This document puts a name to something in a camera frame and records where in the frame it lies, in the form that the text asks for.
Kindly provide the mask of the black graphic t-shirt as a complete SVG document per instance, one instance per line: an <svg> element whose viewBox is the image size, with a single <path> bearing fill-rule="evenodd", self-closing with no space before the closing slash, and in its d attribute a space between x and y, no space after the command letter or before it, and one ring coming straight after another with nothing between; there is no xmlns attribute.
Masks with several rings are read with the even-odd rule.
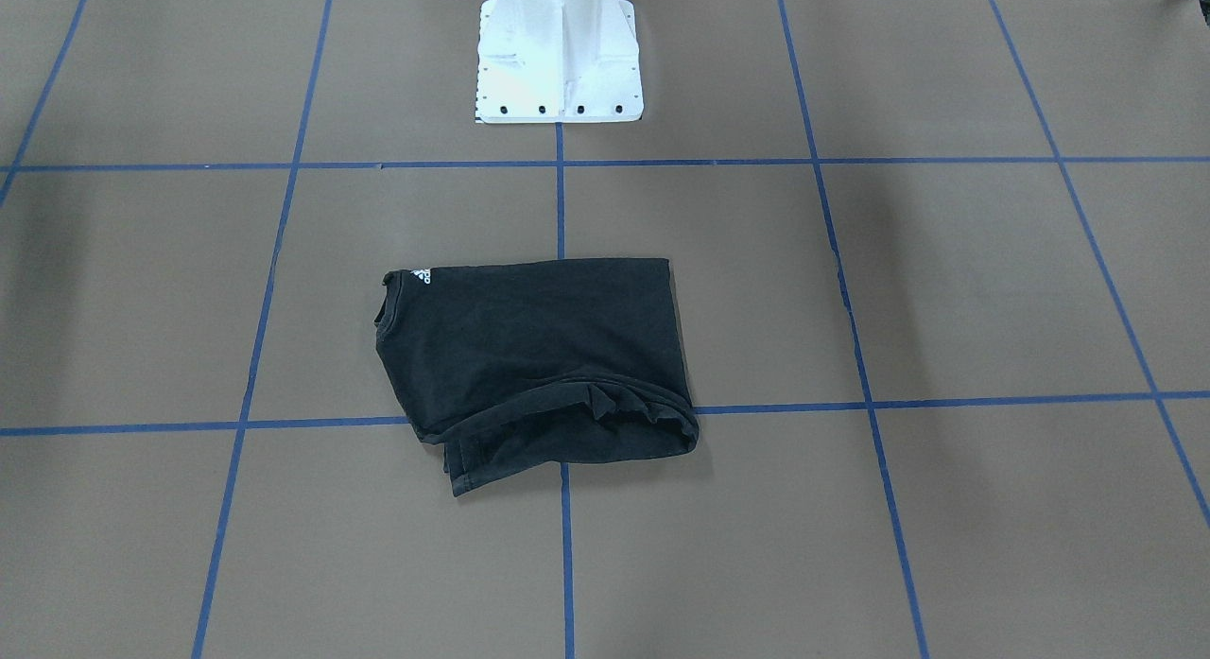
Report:
<svg viewBox="0 0 1210 659"><path fill-rule="evenodd" d="M396 268L382 288L375 352L454 496L699 444L668 259Z"/></svg>

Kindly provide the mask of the blue tape line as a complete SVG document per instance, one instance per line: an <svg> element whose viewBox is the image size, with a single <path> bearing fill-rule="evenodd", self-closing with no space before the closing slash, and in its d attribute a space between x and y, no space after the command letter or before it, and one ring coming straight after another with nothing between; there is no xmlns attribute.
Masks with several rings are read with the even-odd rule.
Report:
<svg viewBox="0 0 1210 659"><path fill-rule="evenodd" d="M563 125L557 129L557 259L566 258L566 167L563 145ZM567 462L559 464L559 498L561 499L561 615L563 657L578 657L576 637L576 600L574 570L572 482Z"/></svg>

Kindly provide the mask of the brown paper table cover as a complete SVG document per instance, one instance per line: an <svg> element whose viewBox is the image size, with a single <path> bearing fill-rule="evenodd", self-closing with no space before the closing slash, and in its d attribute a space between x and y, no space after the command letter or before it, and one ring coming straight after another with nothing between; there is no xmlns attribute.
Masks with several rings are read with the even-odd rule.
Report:
<svg viewBox="0 0 1210 659"><path fill-rule="evenodd" d="M2 427L403 415L392 268L557 258L485 0L2 0ZM566 258L697 406L1208 391L1192 0L630 0ZM570 466L576 658L1205 658L1208 399L709 415ZM2 438L5 658L565 658L561 473L407 424Z"/></svg>

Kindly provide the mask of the blue tape line crosswise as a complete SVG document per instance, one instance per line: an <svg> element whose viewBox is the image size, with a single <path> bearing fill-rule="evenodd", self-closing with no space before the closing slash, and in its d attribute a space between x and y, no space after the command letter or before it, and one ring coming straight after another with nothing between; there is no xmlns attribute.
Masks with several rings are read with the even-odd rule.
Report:
<svg viewBox="0 0 1210 659"><path fill-rule="evenodd" d="M1156 392L1104 392L1104 393L1050 393L1050 395L991 395L955 397L955 399L901 399L864 401L795 401L795 404L727 405L696 407L697 418L709 415L766 415L766 414L823 414L842 410L924 409L924 407L1008 407L1041 406L1058 404L1085 404L1085 401L1191 401L1209 399L1209 391L1156 391ZM263 430L263 429L319 429L319 427L364 427L384 424L409 424L407 415L355 415L355 417L198 421L125 424L47 424L4 426L2 438L53 438L75 435L143 434L143 432L208 432L208 430Z"/></svg>

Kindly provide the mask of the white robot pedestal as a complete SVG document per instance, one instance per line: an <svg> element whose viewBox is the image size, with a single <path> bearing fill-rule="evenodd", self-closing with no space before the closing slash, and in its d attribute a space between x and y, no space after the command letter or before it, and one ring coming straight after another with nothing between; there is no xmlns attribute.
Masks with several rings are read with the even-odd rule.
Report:
<svg viewBox="0 0 1210 659"><path fill-rule="evenodd" d="M635 8L627 0L485 0L476 122L634 122L645 110Z"/></svg>

